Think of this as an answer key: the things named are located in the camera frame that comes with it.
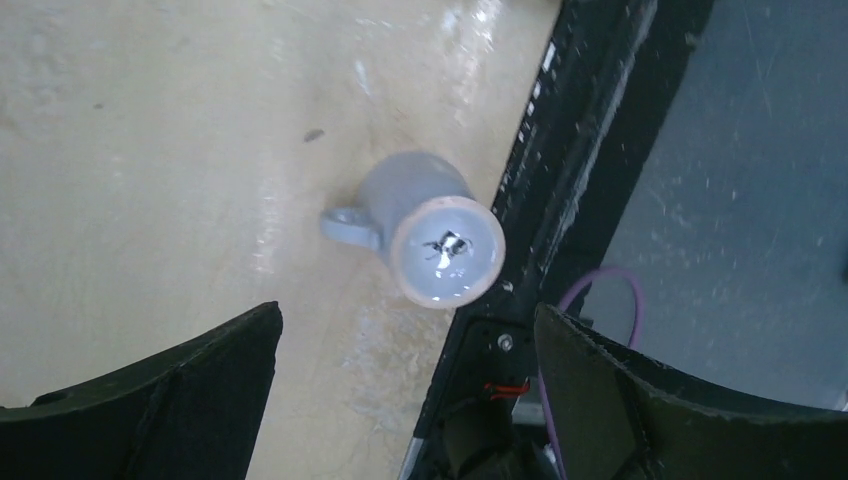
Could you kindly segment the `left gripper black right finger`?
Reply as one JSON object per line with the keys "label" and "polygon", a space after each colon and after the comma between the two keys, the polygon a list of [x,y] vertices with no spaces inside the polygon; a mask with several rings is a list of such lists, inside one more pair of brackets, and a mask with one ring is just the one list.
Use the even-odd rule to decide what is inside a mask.
{"label": "left gripper black right finger", "polygon": [[535,313],[550,442],[566,479],[843,479],[847,416],[681,372],[549,305]]}

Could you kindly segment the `light grey mug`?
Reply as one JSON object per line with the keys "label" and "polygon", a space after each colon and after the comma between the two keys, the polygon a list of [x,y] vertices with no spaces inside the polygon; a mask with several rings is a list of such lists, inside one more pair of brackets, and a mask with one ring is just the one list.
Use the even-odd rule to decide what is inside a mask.
{"label": "light grey mug", "polygon": [[501,223],[462,174],[427,152],[402,152],[375,165],[352,206],[329,208],[322,234],[376,253],[402,293],[430,309],[472,303],[505,262]]}

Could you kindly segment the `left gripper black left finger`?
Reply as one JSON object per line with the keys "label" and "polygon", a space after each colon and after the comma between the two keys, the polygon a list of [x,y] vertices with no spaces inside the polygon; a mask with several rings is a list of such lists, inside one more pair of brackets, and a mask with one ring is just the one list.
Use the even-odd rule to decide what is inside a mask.
{"label": "left gripper black left finger", "polygon": [[283,317],[260,304],[98,378],[1,412],[5,479],[242,479]]}

